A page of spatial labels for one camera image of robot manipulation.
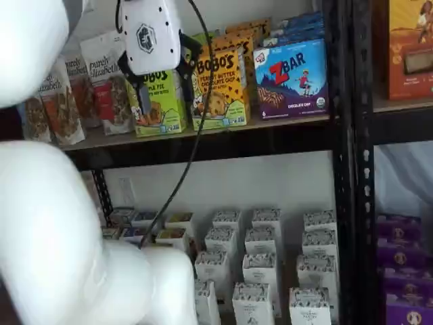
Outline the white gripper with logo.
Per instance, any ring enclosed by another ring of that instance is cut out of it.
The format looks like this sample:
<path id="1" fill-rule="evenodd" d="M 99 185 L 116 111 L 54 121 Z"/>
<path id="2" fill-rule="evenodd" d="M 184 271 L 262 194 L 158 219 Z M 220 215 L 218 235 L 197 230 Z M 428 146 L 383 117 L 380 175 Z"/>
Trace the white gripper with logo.
<path id="1" fill-rule="evenodd" d="M 123 1 L 122 27 L 126 51 L 119 57 L 118 65 L 135 90 L 141 114 L 147 114 L 152 108 L 144 74 L 176 69 L 185 101 L 192 102 L 192 74 L 202 45 L 181 32 L 176 2 Z"/>

